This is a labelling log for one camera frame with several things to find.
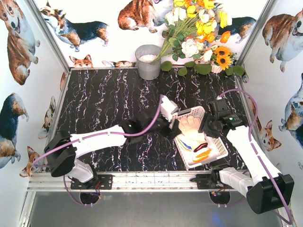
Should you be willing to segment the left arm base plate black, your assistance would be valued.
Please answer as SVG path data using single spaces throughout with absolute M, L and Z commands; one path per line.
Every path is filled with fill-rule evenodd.
M 73 178 L 71 182 L 72 190 L 111 190 L 113 183 L 112 175 L 96 175 L 89 181 L 82 183 L 78 179 Z

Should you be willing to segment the blue dotted glove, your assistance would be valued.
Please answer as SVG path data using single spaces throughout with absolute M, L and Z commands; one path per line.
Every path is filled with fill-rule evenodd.
M 191 156 L 193 163 L 199 163 L 207 159 L 212 151 L 208 147 L 208 142 L 206 140 L 181 140 L 177 139 L 181 147 Z

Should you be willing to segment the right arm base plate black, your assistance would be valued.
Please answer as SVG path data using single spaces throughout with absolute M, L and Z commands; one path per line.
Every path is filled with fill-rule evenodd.
M 195 182 L 198 189 L 221 189 L 226 186 L 227 189 L 232 189 L 229 185 L 223 184 L 217 179 L 214 179 L 211 174 L 196 174 L 194 178 L 190 179 Z

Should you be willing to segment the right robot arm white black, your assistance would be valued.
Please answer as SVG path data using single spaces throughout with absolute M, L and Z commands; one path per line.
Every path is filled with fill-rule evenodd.
M 250 173 L 246 176 L 234 167 L 222 164 L 212 169 L 215 181 L 242 194 L 256 214 L 288 208 L 294 180 L 289 174 L 283 175 L 266 157 L 251 136 L 245 116 L 234 113 L 225 99 L 212 101 L 203 116 L 199 132 L 212 139 L 224 134 L 237 149 Z

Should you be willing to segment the cream glove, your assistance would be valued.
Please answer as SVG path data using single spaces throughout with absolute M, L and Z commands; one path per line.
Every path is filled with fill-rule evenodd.
M 198 132 L 201 120 L 198 117 L 183 117 L 179 119 L 178 128 L 181 134 L 177 136 L 178 142 L 187 151 L 197 152 L 200 146 L 206 144 L 203 132 Z
M 193 116 L 183 117 L 179 120 L 179 128 L 183 134 L 198 131 L 200 124 L 201 120 Z

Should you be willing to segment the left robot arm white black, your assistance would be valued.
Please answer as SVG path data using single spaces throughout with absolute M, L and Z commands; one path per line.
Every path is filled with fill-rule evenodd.
M 60 131 L 45 147 L 51 176 L 68 175 L 81 183 L 93 181 L 97 178 L 95 171 L 89 164 L 81 162 L 79 157 L 104 148 L 134 144 L 143 135 L 154 133 L 172 140 L 181 134 L 179 121 L 171 122 L 162 115 L 154 120 L 147 113 L 142 113 L 105 130 L 84 134 Z

